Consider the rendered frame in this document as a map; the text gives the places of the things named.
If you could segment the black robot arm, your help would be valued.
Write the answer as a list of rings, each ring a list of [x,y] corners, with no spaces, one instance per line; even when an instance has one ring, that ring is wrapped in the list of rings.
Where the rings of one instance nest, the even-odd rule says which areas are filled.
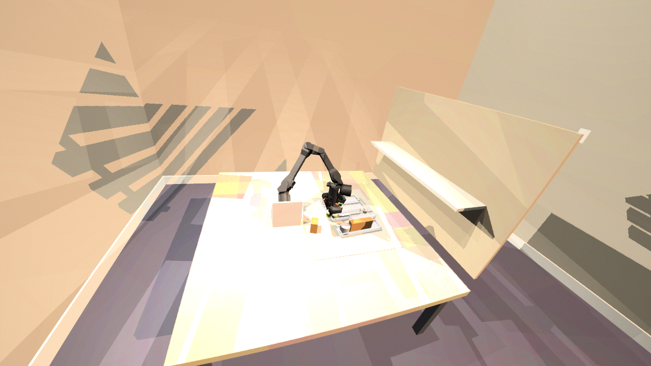
[[[345,196],[351,196],[351,188],[352,185],[344,185],[343,181],[340,179],[340,173],[337,171],[337,169],[334,168],[332,165],[332,162],[330,161],[329,157],[327,156],[326,152],[322,147],[317,146],[316,144],[312,144],[309,142],[303,143],[302,147],[302,152],[297,159],[296,163],[294,164],[293,168],[291,169],[289,175],[287,175],[283,181],[281,181],[281,184],[277,188],[278,191],[278,202],[286,202],[290,201],[290,190],[291,188],[293,189],[293,186],[295,185],[295,177],[297,173],[299,173],[299,170],[302,168],[303,162],[307,159],[308,156],[310,155],[319,155],[321,159],[323,160],[325,166],[327,167],[329,171],[329,175],[332,179],[332,181],[328,181],[327,186],[329,187],[329,194],[331,195],[339,195],[339,198],[337,198],[337,202],[341,202],[344,204],[346,201]],[[332,183],[333,182],[333,183]],[[340,192],[339,192],[340,189]]]

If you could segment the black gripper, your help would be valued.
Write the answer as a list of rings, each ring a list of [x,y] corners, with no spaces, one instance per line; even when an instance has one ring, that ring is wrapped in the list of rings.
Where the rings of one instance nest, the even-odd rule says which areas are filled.
[[[340,208],[340,206],[336,205],[337,198],[339,198],[339,195],[334,196],[329,193],[324,193],[322,194],[322,197],[323,199],[325,197],[324,203],[327,210],[329,210],[330,216],[332,216],[333,214],[342,213],[342,209]]]

